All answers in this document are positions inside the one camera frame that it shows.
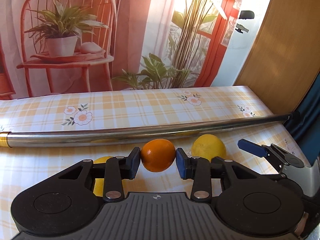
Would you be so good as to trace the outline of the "printed room backdrop cloth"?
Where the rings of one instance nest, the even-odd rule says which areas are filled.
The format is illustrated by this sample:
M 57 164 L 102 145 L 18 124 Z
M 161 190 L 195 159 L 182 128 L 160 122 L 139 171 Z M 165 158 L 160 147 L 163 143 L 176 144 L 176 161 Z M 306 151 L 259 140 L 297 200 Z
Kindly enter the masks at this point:
M 208 87 L 242 0 L 1 0 L 1 99 Z

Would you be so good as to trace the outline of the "orange mandarin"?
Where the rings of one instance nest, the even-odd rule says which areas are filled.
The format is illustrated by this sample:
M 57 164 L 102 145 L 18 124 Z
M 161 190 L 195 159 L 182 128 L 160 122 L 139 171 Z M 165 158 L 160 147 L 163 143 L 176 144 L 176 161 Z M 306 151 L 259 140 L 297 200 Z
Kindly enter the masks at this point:
M 171 166 L 176 158 L 176 148 L 167 139 L 147 142 L 140 153 L 143 166 L 150 172 L 162 172 Z

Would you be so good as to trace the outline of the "yellow lemon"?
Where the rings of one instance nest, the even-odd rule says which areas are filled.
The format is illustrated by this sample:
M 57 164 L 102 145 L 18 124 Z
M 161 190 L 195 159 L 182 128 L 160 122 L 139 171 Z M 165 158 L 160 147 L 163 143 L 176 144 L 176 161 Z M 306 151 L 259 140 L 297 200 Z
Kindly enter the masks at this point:
M 215 157 L 225 159 L 227 151 L 224 143 L 218 137 L 212 134 L 204 134 L 193 142 L 191 155 L 211 161 Z

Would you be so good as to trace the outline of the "plaid floral tablecloth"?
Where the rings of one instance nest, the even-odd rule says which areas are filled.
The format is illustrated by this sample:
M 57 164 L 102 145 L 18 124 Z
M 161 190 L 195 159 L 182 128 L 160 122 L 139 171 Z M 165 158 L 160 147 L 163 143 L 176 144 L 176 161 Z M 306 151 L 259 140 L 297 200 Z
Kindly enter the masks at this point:
M 122 90 L 60 94 L 1 100 L 1 132 L 73 131 L 140 127 L 270 115 L 267 106 L 245 86 L 164 90 Z M 244 128 L 216 135 L 229 158 L 256 172 L 276 170 L 262 158 L 240 150 L 244 138 L 259 145 L 276 144 L 309 161 L 281 123 Z M 77 148 L 1 148 L 1 239 L 18 231 L 10 214 L 13 199 L 23 190 L 83 160 L 128 155 L 134 145 Z M 191 192 L 191 180 L 181 180 L 175 163 L 160 173 L 140 165 L 135 180 L 123 182 L 127 191 Z

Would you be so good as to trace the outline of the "telescopic metal pole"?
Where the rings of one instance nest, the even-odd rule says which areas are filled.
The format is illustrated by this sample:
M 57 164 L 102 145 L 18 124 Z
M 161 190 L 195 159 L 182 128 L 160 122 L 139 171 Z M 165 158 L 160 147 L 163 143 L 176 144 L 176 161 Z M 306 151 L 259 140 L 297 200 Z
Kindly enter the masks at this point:
M 158 126 L 53 132 L 2 132 L 1 148 L 88 147 L 183 139 L 290 120 L 293 113 Z

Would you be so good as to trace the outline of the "wooden board panel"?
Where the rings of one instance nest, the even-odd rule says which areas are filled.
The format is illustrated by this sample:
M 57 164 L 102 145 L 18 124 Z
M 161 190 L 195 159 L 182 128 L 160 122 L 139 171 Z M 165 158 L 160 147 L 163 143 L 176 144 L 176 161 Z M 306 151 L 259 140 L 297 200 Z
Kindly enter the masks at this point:
M 319 73 L 319 0 L 270 0 L 235 81 L 275 114 L 293 111 Z

